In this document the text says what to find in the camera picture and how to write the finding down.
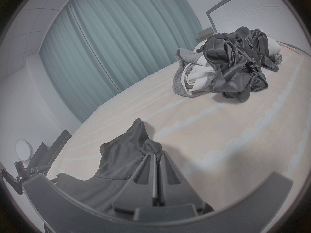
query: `white cloth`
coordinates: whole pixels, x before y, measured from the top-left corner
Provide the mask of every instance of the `white cloth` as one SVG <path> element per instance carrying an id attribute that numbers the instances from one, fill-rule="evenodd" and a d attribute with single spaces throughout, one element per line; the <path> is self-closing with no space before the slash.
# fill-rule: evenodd
<path id="1" fill-rule="evenodd" d="M 206 86 L 208 80 L 215 77 L 216 71 L 207 62 L 204 56 L 201 56 L 198 60 L 198 65 L 189 63 L 181 76 L 181 83 L 188 95 L 192 96 L 193 91 L 197 91 Z"/>

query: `mattress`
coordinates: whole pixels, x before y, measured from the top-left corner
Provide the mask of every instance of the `mattress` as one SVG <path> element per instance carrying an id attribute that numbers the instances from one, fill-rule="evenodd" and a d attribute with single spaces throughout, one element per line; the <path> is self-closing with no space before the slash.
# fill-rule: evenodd
<path id="1" fill-rule="evenodd" d="M 311 58 L 282 44 L 277 73 L 263 70 L 269 88 L 245 103 L 208 93 L 173 93 L 174 63 L 121 92 L 81 125 L 47 177 L 64 172 L 81 180 L 99 167 L 99 147 L 136 118 L 160 142 L 198 194 L 215 210 L 226 207 L 277 171 L 294 181 L 293 201 L 311 166 Z"/>

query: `bed sheet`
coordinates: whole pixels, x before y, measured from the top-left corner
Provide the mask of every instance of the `bed sheet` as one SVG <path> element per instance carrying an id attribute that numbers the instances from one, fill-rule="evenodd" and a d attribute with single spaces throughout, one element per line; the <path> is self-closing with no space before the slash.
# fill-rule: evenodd
<path id="1" fill-rule="evenodd" d="M 100 145 L 140 118 L 149 137 L 162 144 L 216 210 L 245 196 L 273 171 L 294 180 L 285 210 L 311 166 L 311 58 L 286 45 L 282 52 L 277 73 L 263 70 L 269 88 L 251 93 L 245 103 L 221 94 L 174 94 L 178 63 L 148 76 L 100 106 L 64 146 L 47 177 L 65 172 L 89 179 L 99 167 Z"/>

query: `curtain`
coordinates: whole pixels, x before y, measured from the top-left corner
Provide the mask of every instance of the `curtain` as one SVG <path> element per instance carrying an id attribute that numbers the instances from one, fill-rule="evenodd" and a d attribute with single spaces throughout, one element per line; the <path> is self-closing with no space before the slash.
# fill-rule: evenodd
<path id="1" fill-rule="evenodd" d="M 187 0 L 71 0 L 40 57 L 55 89 L 84 122 L 100 105 L 196 46 L 200 23 Z"/>

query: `round mirror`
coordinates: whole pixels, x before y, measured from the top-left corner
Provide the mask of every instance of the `round mirror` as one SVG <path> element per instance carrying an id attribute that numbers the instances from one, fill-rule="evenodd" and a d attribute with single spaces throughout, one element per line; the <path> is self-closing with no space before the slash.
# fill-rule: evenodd
<path id="1" fill-rule="evenodd" d="M 21 161 L 28 161 L 30 158 L 30 146 L 24 139 L 18 139 L 15 143 L 15 152 Z"/>

